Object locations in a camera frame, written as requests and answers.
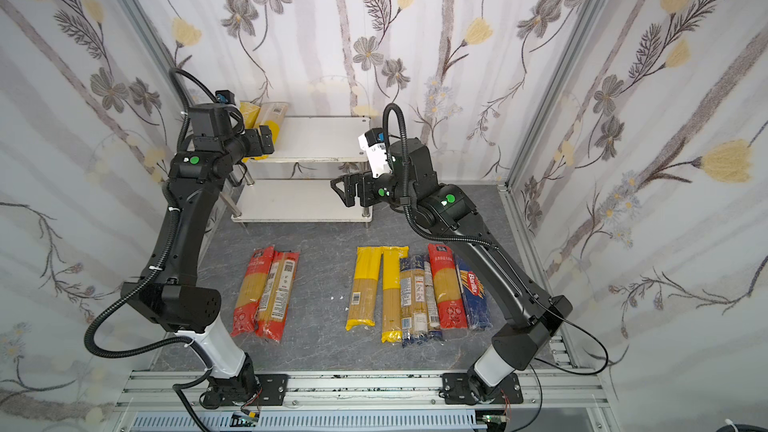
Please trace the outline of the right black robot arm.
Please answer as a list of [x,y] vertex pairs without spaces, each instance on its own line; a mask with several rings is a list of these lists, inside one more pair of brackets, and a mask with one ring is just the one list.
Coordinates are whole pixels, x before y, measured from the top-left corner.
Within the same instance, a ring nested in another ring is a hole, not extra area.
[[458,386],[445,384],[447,402],[489,403],[502,383],[526,369],[572,311],[563,295],[551,296],[511,258],[486,226],[474,202],[457,185],[437,178],[430,151],[416,138],[389,141],[375,128],[358,139],[367,172],[343,175],[331,187],[343,203],[402,207],[409,226],[430,242],[446,245],[491,293],[505,324],[464,373]]

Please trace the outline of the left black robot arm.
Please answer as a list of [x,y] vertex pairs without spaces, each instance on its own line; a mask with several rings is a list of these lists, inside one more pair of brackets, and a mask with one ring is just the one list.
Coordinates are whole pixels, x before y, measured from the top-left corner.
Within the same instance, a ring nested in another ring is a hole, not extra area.
[[168,344],[191,348],[203,361],[208,387],[205,408],[243,405],[261,391],[253,363],[235,345],[221,319],[221,294],[197,283],[198,261],[209,216],[227,177],[246,157],[271,153],[271,132],[244,125],[231,104],[191,107],[192,134],[171,161],[163,187],[166,215],[150,260],[121,296],[129,306],[169,333]]

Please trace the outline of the yellow band spaghetti bag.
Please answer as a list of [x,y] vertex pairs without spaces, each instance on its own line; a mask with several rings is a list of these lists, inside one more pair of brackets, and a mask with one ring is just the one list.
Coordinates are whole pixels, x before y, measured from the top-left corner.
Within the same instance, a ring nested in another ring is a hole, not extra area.
[[261,126],[268,127],[271,131],[274,145],[277,144],[283,122],[289,110],[290,104],[287,102],[268,102],[260,107],[255,127],[257,129]]

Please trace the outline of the yellow Pastatime spaghetti bag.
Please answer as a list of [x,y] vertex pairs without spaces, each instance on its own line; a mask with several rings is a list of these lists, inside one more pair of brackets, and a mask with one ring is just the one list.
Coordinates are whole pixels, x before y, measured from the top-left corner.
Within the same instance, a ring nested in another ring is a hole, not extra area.
[[251,102],[241,102],[239,104],[239,111],[243,116],[244,126],[247,129],[252,129],[259,120],[259,114],[261,107]]

